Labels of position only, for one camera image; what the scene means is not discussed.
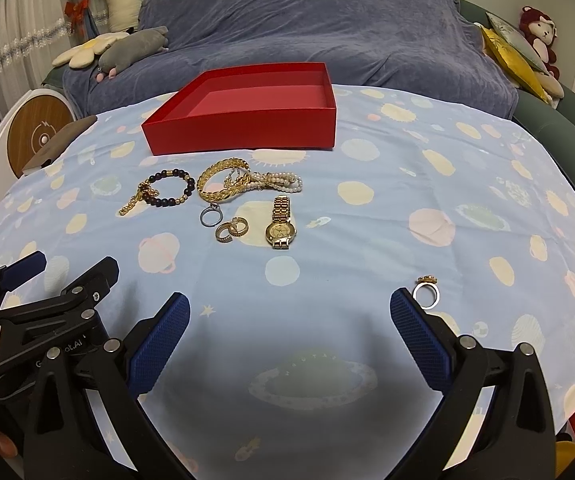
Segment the gold watch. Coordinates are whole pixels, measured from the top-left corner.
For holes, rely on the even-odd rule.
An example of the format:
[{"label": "gold watch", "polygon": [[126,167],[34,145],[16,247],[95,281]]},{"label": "gold watch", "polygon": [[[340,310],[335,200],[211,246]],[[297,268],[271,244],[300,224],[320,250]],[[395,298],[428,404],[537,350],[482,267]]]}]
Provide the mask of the gold watch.
[{"label": "gold watch", "polygon": [[290,223],[289,198],[285,195],[274,199],[272,223],[265,230],[265,238],[273,249],[289,249],[296,236],[296,228]]}]

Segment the red teddy bear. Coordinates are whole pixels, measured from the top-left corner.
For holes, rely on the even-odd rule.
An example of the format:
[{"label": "red teddy bear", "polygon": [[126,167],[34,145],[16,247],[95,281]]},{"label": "red teddy bear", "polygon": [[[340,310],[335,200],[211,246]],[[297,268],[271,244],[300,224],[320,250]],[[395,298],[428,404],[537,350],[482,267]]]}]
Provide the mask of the red teddy bear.
[{"label": "red teddy bear", "polygon": [[552,43],[556,38],[556,25],[552,19],[540,10],[523,7],[519,28],[527,42],[543,60],[548,72],[558,79],[561,73],[553,66],[556,63],[556,54],[552,50]]}]

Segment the wooden panel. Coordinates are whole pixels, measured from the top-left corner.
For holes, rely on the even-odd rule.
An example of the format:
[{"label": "wooden panel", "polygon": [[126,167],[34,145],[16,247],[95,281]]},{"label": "wooden panel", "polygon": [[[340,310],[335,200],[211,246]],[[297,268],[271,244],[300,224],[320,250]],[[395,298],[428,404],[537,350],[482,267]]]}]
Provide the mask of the wooden panel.
[{"label": "wooden panel", "polygon": [[66,104],[52,95],[33,97],[14,116],[8,134],[8,159],[17,177],[28,161],[66,124],[72,115]]}]

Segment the box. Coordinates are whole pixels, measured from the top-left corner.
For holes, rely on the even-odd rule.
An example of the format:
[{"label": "box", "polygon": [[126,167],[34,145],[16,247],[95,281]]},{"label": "box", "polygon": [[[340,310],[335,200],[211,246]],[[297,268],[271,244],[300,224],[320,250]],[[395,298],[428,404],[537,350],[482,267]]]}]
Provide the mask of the box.
[{"label": "box", "polygon": [[142,125],[152,155],[334,147],[336,103],[325,63],[203,72]]}]

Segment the blue gripper pad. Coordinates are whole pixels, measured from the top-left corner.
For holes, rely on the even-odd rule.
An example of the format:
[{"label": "blue gripper pad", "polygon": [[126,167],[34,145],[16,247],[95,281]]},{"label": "blue gripper pad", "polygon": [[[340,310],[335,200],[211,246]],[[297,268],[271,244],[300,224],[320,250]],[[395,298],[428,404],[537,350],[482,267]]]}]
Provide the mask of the blue gripper pad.
[{"label": "blue gripper pad", "polygon": [[427,386],[445,394],[452,386],[452,360],[424,319],[427,314],[419,312],[402,289],[392,294],[390,314]]},{"label": "blue gripper pad", "polygon": [[38,276],[44,270],[46,270],[45,254],[35,251],[4,269],[1,273],[0,288],[6,292],[12,292],[23,285],[23,283],[29,282],[34,276]]},{"label": "blue gripper pad", "polygon": [[190,323],[190,302],[180,292],[170,297],[162,311],[158,321],[158,315],[154,317],[156,324],[130,359],[128,390],[134,398],[152,390]]}]

